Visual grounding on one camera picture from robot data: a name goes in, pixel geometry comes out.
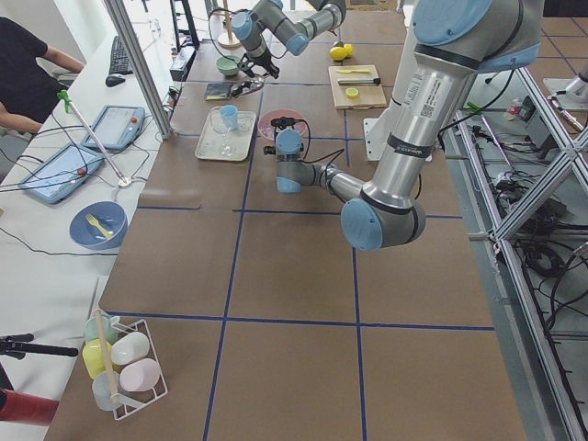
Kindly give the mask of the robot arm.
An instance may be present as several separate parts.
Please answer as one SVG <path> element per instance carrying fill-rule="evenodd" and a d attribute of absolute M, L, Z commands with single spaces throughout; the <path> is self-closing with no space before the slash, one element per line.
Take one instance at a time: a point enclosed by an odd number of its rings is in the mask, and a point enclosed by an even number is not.
<path fill-rule="evenodd" d="M 411 193 L 438 133 L 464 104 L 477 74 L 514 70 L 538 55 L 541 1 L 420 1 L 412 16 L 416 66 L 373 177 L 307 164 L 301 137 L 277 135 L 277 190 L 321 187 L 344 206 L 346 240 L 362 251 L 402 245 L 424 230 L 423 207 Z"/>
<path fill-rule="evenodd" d="M 232 31 L 242 43 L 245 54 L 240 70 L 254 77 L 255 66 L 264 75 L 278 78 L 279 69 L 272 62 L 272 54 L 263 37 L 270 32 L 294 56 L 299 56 L 311 40 L 326 31 L 335 31 L 345 20 L 345 1 L 310 1 L 315 13 L 292 21 L 284 12 L 281 1 L 259 1 L 251 10 L 240 11 L 232 17 Z"/>

